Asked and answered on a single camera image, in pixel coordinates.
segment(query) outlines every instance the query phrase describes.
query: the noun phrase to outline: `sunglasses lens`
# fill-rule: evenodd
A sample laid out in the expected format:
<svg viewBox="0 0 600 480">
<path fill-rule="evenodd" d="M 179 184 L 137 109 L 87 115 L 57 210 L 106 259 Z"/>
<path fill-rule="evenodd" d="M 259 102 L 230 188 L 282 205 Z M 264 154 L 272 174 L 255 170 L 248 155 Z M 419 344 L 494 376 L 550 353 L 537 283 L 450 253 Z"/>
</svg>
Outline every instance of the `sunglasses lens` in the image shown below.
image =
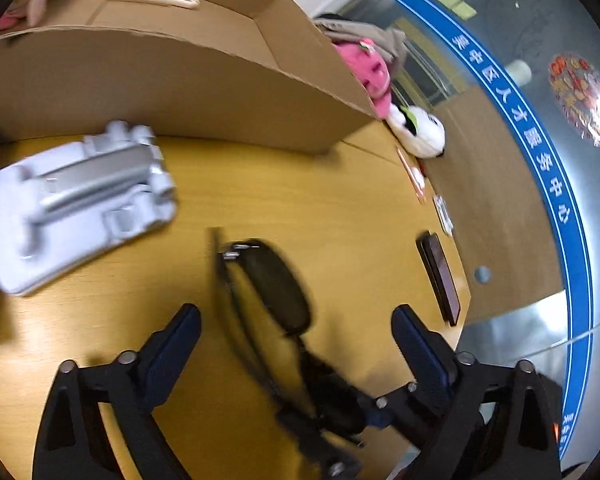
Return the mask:
<svg viewBox="0 0 600 480">
<path fill-rule="evenodd" d="M 303 334 L 311 325 L 309 303 L 280 258 L 261 240 L 242 242 L 248 249 L 237 259 L 269 313 L 287 335 Z"/>
</svg>

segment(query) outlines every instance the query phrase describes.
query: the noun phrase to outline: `wooden table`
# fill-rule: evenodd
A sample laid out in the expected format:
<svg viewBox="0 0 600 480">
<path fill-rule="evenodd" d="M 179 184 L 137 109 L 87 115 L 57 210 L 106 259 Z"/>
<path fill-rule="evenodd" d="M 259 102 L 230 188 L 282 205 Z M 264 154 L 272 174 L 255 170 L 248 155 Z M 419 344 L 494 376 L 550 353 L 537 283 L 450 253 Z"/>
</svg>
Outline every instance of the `wooden table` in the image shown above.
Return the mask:
<svg viewBox="0 0 600 480">
<path fill-rule="evenodd" d="M 0 150 L 0 166 L 68 138 Z M 178 307 L 195 303 L 203 335 L 170 400 L 155 418 L 193 479 L 316 478 L 274 421 L 274 407 L 232 355 L 212 301 L 209 228 L 229 240 L 272 242 L 297 271 L 314 309 L 307 345 L 348 380 L 376 396 L 410 379 L 390 331 L 390 313 L 411 304 L 454 346 L 469 291 L 451 238 L 441 235 L 462 304 L 446 326 L 414 243 L 440 232 L 430 199 L 421 205 L 395 153 L 372 124 L 316 158 L 242 144 L 162 137 L 178 191 L 171 225 L 84 264 L 29 298 L 0 293 L 0 458 L 29 479 L 46 394 L 60 362 L 109 362 L 138 349 Z M 295 396 L 302 388 L 288 346 L 256 301 L 267 355 Z M 119 430 L 104 409 L 128 480 L 138 478 Z M 406 450 L 392 430 L 368 430 L 363 478 L 384 478 Z"/>
</svg>

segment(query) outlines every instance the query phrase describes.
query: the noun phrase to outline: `smartphone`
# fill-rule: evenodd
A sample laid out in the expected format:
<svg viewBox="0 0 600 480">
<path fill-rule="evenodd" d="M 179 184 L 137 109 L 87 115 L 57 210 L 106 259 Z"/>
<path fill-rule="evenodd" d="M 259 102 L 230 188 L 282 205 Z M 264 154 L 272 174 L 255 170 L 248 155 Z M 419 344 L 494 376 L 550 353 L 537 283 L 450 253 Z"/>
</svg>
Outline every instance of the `smartphone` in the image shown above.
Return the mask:
<svg viewBox="0 0 600 480">
<path fill-rule="evenodd" d="M 438 235 L 426 231 L 416 240 L 416 245 L 431 280 L 442 317 L 449 325 L 456 326 L 460 317 L 460 300 Z"/>
</svg>

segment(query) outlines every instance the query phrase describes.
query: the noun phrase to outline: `blue gripper pad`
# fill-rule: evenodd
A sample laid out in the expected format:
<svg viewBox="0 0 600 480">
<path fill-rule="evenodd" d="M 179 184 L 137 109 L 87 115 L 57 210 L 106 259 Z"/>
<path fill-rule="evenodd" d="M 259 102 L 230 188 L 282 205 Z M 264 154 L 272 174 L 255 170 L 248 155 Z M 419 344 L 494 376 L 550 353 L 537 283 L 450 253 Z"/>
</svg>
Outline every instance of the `blue gripper pad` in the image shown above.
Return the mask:
<svg viewBox="0 0 600 480">
<path fill-rule="evenodd" d="M 198 308 L 185 303 L 170 323 L 139 351 L 138 382 L 147 413 L 164 404 L 202 333 Z"/>
<path fill-rule="evenodd" d="M 447 408 L 458 375 L 451 347 L 440 334 L 427 330 L 408 304 L 395 308 L 391 332 L 427 402 L 438 409 Z"/>
</svg>

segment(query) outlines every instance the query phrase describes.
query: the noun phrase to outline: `blue stripe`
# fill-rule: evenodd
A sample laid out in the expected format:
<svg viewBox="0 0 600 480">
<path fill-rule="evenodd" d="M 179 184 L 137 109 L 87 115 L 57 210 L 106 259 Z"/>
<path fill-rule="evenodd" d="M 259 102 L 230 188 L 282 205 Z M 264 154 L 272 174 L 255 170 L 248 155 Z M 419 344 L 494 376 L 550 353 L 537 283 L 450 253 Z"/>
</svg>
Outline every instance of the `blue stripe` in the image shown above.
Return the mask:
<svg viewBox="0 0 600 480">
<path fill-rule="evenodd" d="M 589 251 L 571 184 L 533 108 L 507 72 L 467 30 L 430 0 L 395 0 L 423 21 L 475 75 L 516 140 L 534 176 L 554 232 L 566 290 L 569 339 L 593 328 Z M 567 450 L 587 387 L 593 334 L 568 345 L 560 458 Z"/>
</svg>

